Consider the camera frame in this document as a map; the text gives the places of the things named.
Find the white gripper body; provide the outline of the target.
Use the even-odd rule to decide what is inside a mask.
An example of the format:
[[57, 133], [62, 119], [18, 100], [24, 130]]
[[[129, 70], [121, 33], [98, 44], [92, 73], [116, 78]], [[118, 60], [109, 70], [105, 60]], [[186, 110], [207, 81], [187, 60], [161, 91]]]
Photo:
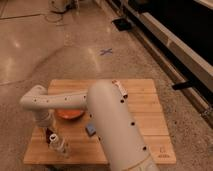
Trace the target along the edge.
[[38, 127], [45, 128], [51, 127], [54, 122], [54, 117], [52, 114], [48, 114], [45, 118], [39, 118], [36, 120], [36, 124]]

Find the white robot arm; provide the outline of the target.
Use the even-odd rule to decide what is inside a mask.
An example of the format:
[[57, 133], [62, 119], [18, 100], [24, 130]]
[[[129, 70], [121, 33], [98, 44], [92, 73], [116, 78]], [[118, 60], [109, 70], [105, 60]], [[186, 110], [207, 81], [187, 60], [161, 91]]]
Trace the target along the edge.
[[40, 127], [49, 127], [47, 109], [86, 109], [96, 129], [111, 171], [160, 171], [128, 108], [123, 90], [112, 81], [99, 80], [86, 91], [48, 95], [36, 85], [20, 99], [34, 112]]

